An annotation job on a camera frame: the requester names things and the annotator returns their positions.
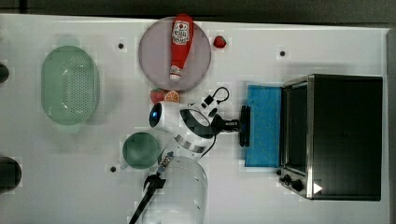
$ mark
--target oven knob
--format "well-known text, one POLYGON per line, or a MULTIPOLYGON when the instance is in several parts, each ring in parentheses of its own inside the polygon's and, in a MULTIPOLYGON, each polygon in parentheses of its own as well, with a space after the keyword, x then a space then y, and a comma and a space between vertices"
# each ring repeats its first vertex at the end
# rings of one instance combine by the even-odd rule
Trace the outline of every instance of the oven knob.
POLYGON ((291 187, 297 191, 301 191, 303 189, 303 183, 299 179, 290 181, 290 183, 291 183, 291 187))
POLYGON ((283 176, 283 181, 282 182, 285 182, 286 186, 288 186, 290 184, 290 181, 291 181, 291 178, 290 178, 289 175, 283 176))

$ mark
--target ketchup bottle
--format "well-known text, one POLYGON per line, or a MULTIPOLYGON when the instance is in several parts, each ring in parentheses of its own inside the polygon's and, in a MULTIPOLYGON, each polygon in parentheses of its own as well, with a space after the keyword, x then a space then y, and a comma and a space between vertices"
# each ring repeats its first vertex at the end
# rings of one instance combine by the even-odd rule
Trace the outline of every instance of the ketchup bottle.
POLYGON ((180 80, 184 63, 189 56, 192 38, 194 36, 194 23, 186 14, 178 14, 172 24, 172 62, 170 78, 180 80))

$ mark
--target white table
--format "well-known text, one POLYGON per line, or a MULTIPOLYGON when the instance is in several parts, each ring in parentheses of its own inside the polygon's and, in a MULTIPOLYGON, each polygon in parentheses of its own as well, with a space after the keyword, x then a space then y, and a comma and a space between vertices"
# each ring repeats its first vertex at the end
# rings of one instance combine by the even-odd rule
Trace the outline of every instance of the white table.
MULTIPOLYGON (((154 86, 137 60, 140 37, 154 22, 0 15, 0 63, 10 69, 9 80, 0 85, 0 155, 15 157, 23 170, 21 185, 0 195, 0 223, 127 223, 149 171, 128 168, 113 174, 109 168, 120 166, 128 134, 149 131, 162 146, 169 139, 149 128, 154 86), (99 106, 78 134, 58 132, 40 103, 41 64, 68 36, 94 58, 101 78, 99 106), (125 48, 118 49, 119 43, 125 48)), ((313 73, 386 80, 386 29, 197 23, 211 42, 223 35, 228 46, 213 49, 204 81, 183 93, 182 102, 200 101, 205 92, 224 85, 232 90, 221 108, 226 119, 239 118, 249 82, 280 85, 313 73)), ((384 108, 381 202, 305 200, 281 187, 274 169, 245 168, 237 135, 223 134, 201 160, 209 178, 205 223, 388 223, 386 100, 384 108)))

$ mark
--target gray floor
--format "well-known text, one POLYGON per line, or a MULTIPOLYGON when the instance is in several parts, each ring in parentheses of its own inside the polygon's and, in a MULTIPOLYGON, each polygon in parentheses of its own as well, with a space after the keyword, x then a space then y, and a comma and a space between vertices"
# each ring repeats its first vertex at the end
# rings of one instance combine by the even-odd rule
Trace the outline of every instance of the gray floor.
MULTIPOLYGON (((0 12, 159 19, 180 12, 200 21, 395 27, 391 0, 0 0, 0 12)), ((388 36, 390 223, 396 222, 396 32, 388 36)))

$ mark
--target black toaster oven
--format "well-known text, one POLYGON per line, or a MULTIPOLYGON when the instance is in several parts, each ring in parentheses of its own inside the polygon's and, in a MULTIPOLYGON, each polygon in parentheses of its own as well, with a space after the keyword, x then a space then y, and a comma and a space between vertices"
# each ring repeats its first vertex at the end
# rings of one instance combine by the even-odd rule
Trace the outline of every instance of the black toaster oven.
POLYGON ((282 88, 282 186, 313 200, 379 201, 382 77, 310 75, 282 88))

